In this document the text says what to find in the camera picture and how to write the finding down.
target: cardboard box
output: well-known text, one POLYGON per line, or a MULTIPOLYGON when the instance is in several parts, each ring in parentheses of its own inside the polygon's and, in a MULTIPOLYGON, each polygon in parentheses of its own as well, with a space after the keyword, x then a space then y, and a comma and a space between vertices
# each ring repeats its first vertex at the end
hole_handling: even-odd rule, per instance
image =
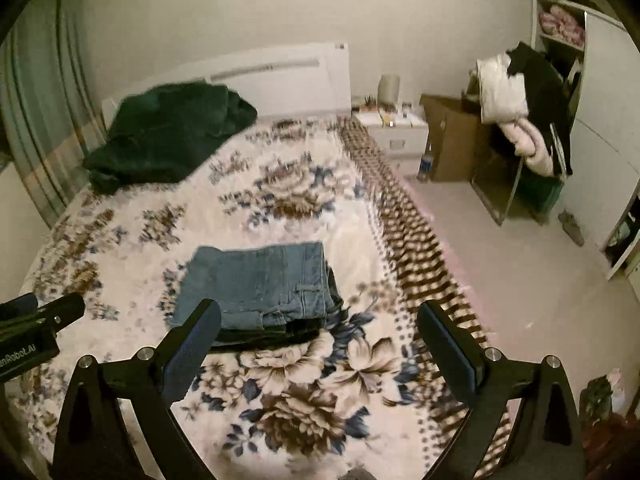
POLYGON ((471 181, 478 161, 488 149, 490 124, 480 122, 479 108, 451 97, 422 94, 420 104, 429 123, 433 150, 430 180, 471 181))

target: metal screw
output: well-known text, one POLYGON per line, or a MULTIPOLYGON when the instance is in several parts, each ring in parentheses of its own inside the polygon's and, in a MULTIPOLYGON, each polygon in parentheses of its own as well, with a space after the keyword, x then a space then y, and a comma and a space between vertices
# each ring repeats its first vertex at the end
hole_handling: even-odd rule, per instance
POLYGON ((91 363, 94 362, 94 358, 91 357, 90 355, 83 355, 81 358, 78 359, 78 366, 81 368, 88 368, 89 366, 91 366, 91 363))
POLYGON ((559 368, 561 365, 560 359, 558 359, 555 355, 546 356, 546 364, 548 364, 552 368, 559 368))
POLYGON ((138 350, 136 354, 141 361, 149 361, 154 356, 154 349, 151 346, 145 346, 138 350))
POLYGON ((484 355, 489 361, 499 361, 502 357, 502 352, 500 352, 497 348, 487 348, 484 351, 484 355))

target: bed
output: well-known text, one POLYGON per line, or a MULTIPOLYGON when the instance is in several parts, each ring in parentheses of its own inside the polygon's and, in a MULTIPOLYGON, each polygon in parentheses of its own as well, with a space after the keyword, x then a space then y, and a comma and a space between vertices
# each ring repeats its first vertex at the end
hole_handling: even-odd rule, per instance
MULTIPOLYGON (((82 355, 127 359, 164 337, 197 247, 320 240, 344 299, 340 323, 305 344, 210 354, 172 411, 220 480, 338 478, 359 465, 379 480, 421 478, 465 410, 415 333, 416 309, 430 298, 483 345, 486 335, 428 220, 344 114, 347 46, 261 49, 182 67, 106 100, 105 120, 125 95, 195 78, 226 82, 260 120, 180 184, 113 196, 86 188, 73 200, 23 286, 42 303, 73 290, 86 303, 58 335, 60 355, 20 378, 11 397, 30 440, 52 458, 82 355)), ((161 478, 126 401, 122 411, 146 473, 161 478)), ((478 476, 497 463, 509 431, 505 416, 478 476)))

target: white headboard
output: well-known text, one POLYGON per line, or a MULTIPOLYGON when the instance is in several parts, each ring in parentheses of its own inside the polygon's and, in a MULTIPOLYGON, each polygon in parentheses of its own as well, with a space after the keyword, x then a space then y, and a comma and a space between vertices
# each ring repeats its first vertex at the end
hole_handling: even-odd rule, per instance
POLYGON ((345 43, 272 46, 197 61, 153 76, 102 101, 106 126, 129 95, 165 83, 224 83, 260 117, 292 117, 351 109, 349 49, 345 43))

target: striped curtain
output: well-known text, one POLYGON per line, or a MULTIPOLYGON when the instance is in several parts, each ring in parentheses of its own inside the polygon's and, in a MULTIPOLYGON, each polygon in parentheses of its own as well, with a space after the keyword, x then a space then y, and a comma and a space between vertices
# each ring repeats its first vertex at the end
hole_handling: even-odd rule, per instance
POLYGON ((82 67, 82 0, 30 0, 0 46, 0 108, 15 166, 52 226, 105 141, 82 67))

